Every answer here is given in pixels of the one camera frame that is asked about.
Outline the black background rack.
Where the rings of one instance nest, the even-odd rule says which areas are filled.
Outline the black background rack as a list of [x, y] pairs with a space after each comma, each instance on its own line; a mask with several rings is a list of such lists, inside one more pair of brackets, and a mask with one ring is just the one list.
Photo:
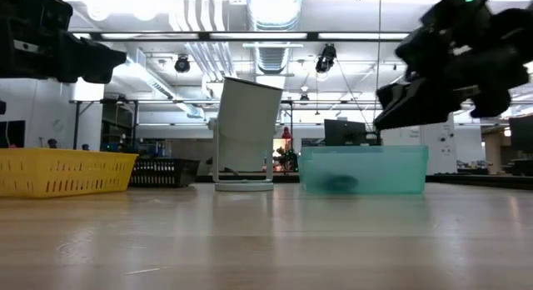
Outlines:
[[139, 111], [140, 111], [140, 108], [139, 108], [140, 101], [138, 99], [102, 98], [99, 100], [70, 100], [69, 102], [75, 105], [75, 121], [74, 121], [73, 140], [72, 140], [72, 148], [74, 150], [77, 150], [80, 117], [82, 113], [87, 111], [93, 104], [114, 104], [114, 105], [117, 105], [119, 103], [124, 104], [124, 105], [133, 104], [134, 110], [132, 111], [133, 118], [132, 118], [132, 127], [131, 127], [131, 145], [132, 146], [136, 145], [138, 116], [139, 116]]

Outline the black computer monitor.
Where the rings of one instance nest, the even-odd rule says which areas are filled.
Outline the black computer monitor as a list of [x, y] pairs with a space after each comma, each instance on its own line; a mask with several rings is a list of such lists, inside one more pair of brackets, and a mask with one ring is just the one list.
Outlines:
[[381, 136], [367, 131], [363, 122], [325, 119], [324, 133], [327, 146], [381, 145]]

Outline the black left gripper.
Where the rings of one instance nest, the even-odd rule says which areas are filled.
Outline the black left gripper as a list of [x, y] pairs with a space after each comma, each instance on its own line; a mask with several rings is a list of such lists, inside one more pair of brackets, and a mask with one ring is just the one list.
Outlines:
[[[83, 73], [76, 63], [77, 45], [94, 57], [108, 58], [92, 65]], [[39, 35], [34, 39], [16, 39], [11, 30], [0, 32], [0, 78], [55, 78], [62, 83], [74, 83], [82, 78], [87, 83], [108, 84], [114, 68], [125, 63], [125, 52], [113, 50], [92, 39], [81, 41], [71, 32]]]

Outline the black overhead frame beam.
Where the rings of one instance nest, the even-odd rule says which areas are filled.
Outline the black overhead frame beam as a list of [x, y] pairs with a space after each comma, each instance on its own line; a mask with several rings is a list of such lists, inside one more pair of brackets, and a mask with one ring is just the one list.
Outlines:
[[399, 43], [408, 32], [74, 32], [98, 42], [356, 42]]

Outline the dark wall screen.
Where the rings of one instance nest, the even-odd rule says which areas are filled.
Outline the dark wall screen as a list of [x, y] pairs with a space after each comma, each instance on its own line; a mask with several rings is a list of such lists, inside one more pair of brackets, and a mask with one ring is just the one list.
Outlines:
[[26, 122], [0, 122], [0, 148], [23, 148], [25, 146]]

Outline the large dark monitor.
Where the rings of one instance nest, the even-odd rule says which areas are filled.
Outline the large dark monitor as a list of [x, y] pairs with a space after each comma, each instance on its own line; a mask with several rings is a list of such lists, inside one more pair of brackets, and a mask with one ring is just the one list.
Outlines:
[[511, 117], [511, 147], [526, 158], [533, 158], [533, 114]]

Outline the silver ceiling ventilation duct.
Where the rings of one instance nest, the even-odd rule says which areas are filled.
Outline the silver ceiling ventilation duct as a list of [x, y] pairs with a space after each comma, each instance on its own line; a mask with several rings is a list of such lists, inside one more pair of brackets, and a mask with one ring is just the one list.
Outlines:
[[[303, 0], [247, 0], [248, 28], [254, 32], [292, 32], [298, 28]], [[257, 68], [265, 74], [279, 74], [286, 68], [291, 49], [254, 49]]]

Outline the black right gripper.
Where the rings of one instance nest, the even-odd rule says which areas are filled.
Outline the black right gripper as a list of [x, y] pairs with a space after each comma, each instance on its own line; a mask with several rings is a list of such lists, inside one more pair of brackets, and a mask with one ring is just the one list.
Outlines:
[[512, 88], [530, 81], [530, 10], [493, 13], [489, 0], [440, 0], [404, 38], [396, 55], [407, 83], [376, 90], [378, 130], [443, 123], [471, 100], [474, 118], [502, 114]]

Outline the white cylindrical projector on stand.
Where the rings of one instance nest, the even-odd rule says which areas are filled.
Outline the white cylindrical projector on stand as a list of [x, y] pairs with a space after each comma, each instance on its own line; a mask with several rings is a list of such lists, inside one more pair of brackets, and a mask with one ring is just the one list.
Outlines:
[[[212, 180], [218, 192], [266, 192], [274, 189], [272, 146], [283, 90], [227, 77], [217, 118], [212, 120]], [[222, 180], [219, 174], [264, 172], [262, 180]]]

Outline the black plastic slotted basket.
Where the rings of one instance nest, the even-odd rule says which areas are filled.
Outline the black plastic slotted basket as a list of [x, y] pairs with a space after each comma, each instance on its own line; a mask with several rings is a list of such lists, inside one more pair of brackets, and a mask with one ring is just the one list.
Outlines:
[[129, 186], [135, 188], [186, 188], [197, 178], [200, 162], [182, 158], [138, 158]]

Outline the translucent green plastic bin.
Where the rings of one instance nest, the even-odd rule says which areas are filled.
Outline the translucent green plastic bin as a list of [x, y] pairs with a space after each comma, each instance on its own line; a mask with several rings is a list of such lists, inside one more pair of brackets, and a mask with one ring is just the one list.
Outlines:
[[427, 161], [426, 146], [304, 147], [299, 179], [309, 193], [420, 194]]

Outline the green potted plant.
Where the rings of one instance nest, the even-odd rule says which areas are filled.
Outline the green potted plant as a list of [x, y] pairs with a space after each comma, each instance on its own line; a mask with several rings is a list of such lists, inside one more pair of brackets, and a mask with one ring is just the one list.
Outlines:
[[276, 160], [281, 165], [283, 172], [296, 172], [298, 170], [297, 155], [292, 149], [285, 150], [279, 147], [276, 152], [278, 153]]

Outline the white pillar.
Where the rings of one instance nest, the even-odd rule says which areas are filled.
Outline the white pillar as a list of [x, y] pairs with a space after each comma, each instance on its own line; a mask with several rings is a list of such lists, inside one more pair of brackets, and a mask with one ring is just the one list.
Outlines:
[[454, 118], [446, 122], [420, 126], [421, 144], [428, 148], [426, 174], [457, 173], [456, 138]]

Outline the yellow plastic slotted basket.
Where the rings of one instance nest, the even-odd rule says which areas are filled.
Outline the yellow plastic slotted basket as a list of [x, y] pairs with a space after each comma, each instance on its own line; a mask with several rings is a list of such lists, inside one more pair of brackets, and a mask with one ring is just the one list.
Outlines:
[[59, 198], [124, 192], [136, 154], [0, 148], [0, 197]]

